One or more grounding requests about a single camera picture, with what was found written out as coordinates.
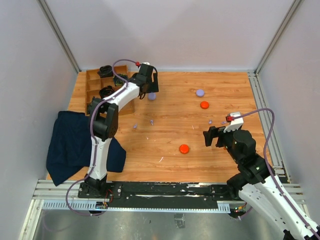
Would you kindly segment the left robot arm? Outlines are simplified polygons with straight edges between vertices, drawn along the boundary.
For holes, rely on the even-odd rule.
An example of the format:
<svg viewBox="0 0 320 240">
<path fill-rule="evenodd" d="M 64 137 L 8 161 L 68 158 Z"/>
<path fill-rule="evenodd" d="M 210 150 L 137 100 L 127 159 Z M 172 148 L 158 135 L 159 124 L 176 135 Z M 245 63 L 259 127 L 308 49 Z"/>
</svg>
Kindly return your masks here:
<svg viewBox="0 0 320 240">
<path fill-rule="evenodd" d="M 158 71 L 148 62 L 135 63 L 139 71 L 123 86 L 104 98 L 91 101 L 89 129 L 91 135 L 90 166 L 79 186 L 79 198 L 101 198 L 106 195 L 110 184 L 107 183 L 107 162 L 110 144 L 117 133 L 119 112 L 135 98 L 143 99 L 146 94 L 159 91 Z"/>
</svg>

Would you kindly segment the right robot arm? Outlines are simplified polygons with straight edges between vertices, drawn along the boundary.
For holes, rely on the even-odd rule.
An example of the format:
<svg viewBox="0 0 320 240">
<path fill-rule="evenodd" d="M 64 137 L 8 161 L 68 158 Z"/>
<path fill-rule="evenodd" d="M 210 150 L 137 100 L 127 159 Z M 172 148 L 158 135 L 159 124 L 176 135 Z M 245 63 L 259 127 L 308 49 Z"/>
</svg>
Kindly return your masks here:
<svg viewBox="0 0 320 240">
<path fill-rule="evenodd" d="M 320 226 L 299 207 L 281 183 L 270 164 L 256 151 L 256 141 L 247 130 L 226 132 L 211 126 L 203 132 L 209 147 L 225 148 L 237 164 L 239 173 L 226 183 L 227 196 L 241 199 L 270 225 L 283 233 L 285 240 L 318 240 Z"/>
</svg>

